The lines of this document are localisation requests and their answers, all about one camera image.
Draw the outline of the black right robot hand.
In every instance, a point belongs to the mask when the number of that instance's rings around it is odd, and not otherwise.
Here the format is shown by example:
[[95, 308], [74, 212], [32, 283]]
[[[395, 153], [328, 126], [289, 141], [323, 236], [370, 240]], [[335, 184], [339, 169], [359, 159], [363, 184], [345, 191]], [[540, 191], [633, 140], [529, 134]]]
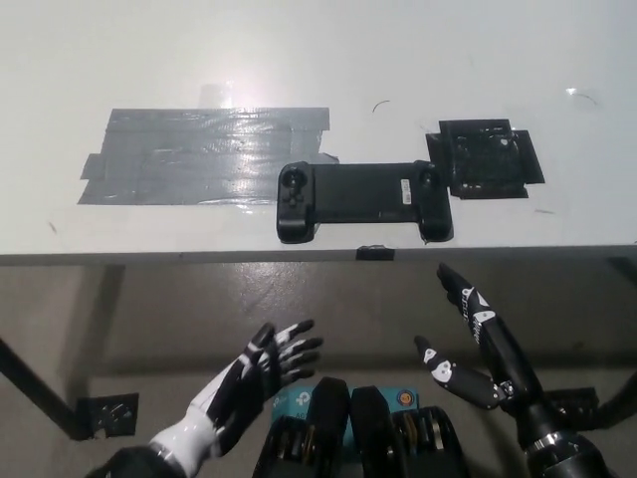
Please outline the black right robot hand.
[[546, 408], [544, 391], [531, 363], [504, 320], [481, 292], [450, 266], [437, 277], [459, 311], [489, 372], [484, 374], [445, 357], [423, 336], [414, 338], [421, 363], [448, 392], [482, 409], [501, 408], [513, 417]]

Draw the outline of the white and black left hand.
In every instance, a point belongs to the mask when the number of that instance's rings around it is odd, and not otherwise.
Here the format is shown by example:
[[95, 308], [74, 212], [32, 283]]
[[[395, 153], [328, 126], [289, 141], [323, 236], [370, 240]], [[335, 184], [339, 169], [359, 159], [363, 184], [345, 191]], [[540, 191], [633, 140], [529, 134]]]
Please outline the white and black left hand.
[[321, 338], [305, 338], [313, 320], [278, 330], [263, 324], [241, 353], [190, 401], [178, 422], [158, 432], [150, 448], [181, 477], [230, 452], [279, 391], [315, 374]]

